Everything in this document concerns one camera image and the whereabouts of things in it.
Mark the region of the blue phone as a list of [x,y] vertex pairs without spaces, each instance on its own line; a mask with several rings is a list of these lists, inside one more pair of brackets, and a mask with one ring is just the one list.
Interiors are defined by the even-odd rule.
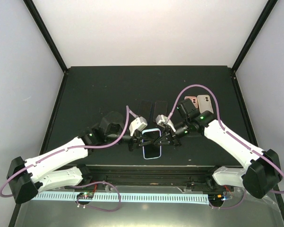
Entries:
[[142,100],[139,104],[138,116],[141,116],[145,118],[147,121],[149,121],[151,110],[152,110],[152,102],[147,100]]

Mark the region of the purple phone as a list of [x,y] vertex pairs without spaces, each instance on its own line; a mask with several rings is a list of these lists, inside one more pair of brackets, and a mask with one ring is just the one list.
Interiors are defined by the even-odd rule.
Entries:
[[157,116],[167,114],[167,107],[168,107],[167,101],[158,100],[158,101],[155,102],[154,113],[153,113],[153,122],[154,123],[156,123]]

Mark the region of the pink phone case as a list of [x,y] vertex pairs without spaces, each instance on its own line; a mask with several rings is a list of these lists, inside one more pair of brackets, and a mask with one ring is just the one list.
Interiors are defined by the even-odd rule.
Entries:
[[196,108],[198,108],[198,99],[196,96],[185,96],[185,99],[190,100]]

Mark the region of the beige phone case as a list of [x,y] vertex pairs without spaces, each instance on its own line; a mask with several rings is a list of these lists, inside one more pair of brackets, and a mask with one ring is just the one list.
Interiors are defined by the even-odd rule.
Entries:
[[198,95],[197,100],[200,113],[203,113],[205,111],[214,113],[209,95]]

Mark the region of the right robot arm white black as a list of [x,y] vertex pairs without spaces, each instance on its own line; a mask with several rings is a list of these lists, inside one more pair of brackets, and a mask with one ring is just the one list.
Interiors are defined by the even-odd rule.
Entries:
[[263,198],[282,180],[278,154],[248,143],[242,137],[220,123],[210,111],[200,112],[191,100],[177,105],[182,122],[173,124],[165,115],[158,115],[157,125],[164,127],[161,138],[156,144],[181,145],[180,139],[191,132],[197,132],[215,142],[241,165],[240,168],[218,167],[206,177],[206,187],[212,191],[222,185],[241,187],[257,199]]

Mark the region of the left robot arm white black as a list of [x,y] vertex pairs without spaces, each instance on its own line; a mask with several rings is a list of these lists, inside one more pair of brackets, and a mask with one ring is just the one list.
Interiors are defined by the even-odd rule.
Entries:
[[11,190],[16,204],[23,204],[41,192],[71,186],[88,188],[92,183],[87,167],[72,167],[61,170],[61,167],[82,159],[94,149],[112,147],[127,141],[133,149],[142,140],[139,136],[147,127],[149,114],[135,114],[126,110],[123,117],[119,112],[110,112],[102,120],[83,131],[66,144],[43,155],[33,158],[14,158],[9,166],[6,185]]

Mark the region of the small circuit board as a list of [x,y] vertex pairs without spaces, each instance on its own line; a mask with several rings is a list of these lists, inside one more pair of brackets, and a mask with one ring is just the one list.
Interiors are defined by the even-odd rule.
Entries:
[[94,196],[93,192],[80,192],[77,195],[77,200],[91,200]]

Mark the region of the black aluminium rail base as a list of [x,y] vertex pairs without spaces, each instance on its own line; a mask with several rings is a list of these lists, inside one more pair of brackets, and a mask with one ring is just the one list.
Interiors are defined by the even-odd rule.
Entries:
[[109,186],[172,186],[187,187],[197,192],[223,192],[227,186],[230,188],[247,188],[250,192],[267,193],[272,190],[282,179],[282,176],[271,166],[267,170],[257,166],[255,169],[244,171],[238,169],[234,175],[234,182],[230,176],[225,177],[225,182],[216,180],[217,168],[211,171],[140,171],[137,170],[108,170],[89,169],[87,166],[74,166],[69,169],[53,171],[33,179],[33,174],[25,171],[25,188],[35,193],[52,190],[60,187],[86,189],[92,187],[102,188]]

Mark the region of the left black frame post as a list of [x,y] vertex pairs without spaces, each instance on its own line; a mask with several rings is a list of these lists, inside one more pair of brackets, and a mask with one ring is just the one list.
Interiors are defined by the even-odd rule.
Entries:
[[36,23],[39,31],[41,32],[43,38],[45,39],[47,45],[49,46],[55,60],[57,61],[59,67],[61,68],[63,73],[68,71],[68,67],[66,66],[49,30],[47,29],[35,3],[33,0],[23,0],[26,8],[28,9],[30,15],[32,16],[34,22]]

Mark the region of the black frame post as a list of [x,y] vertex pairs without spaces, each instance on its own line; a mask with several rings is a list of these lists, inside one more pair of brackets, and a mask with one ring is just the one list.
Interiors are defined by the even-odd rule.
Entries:
[[47,45],[49,46],[55,60],[57,61],[59,67],[61,68],[63,73],[68,71],[68,67],[66,66],[49,30],[47,29],[35,3],[33,0],[23,0],[26,8],[28,9],[30,15],[32,16],[34,22],[36,23],[39,31],[41,32],[43,38],[45,39]]
[[265,22],[267,21],[268,17],[270,16],[272,10],[274,9],[275,5],[277,4],[278,0],[268,0],[260,13],[255,25],[253,26],[245,44],[243,45],[238,57],[236,58],[233,66],[232,71],[236,73],[241,66],[243,60],[245,59],[247,53],[249,52],[250,48],[252,47],[254,41],[256,40],[257,36],[259,35],[262,27],[264,26]]

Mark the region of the right black frame post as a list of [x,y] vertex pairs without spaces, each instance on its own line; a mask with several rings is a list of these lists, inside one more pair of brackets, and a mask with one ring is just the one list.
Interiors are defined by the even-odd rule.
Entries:
[[260,13],[255,25],[253,26],[245,44],[243,45],[238,57],[236,58],[233,66],[232,71],[236,73],[241,66],[243,60],[245,59],[247,53],[249,52],[250,48],[252,47],[254,41],[256,40],[257,36],[259,35],[262,27],[264,26],[265,22],[267,21],[268,17],[270,16],[272,10],[274,9],[275,5],[277,4],[278,0],[268,0]]

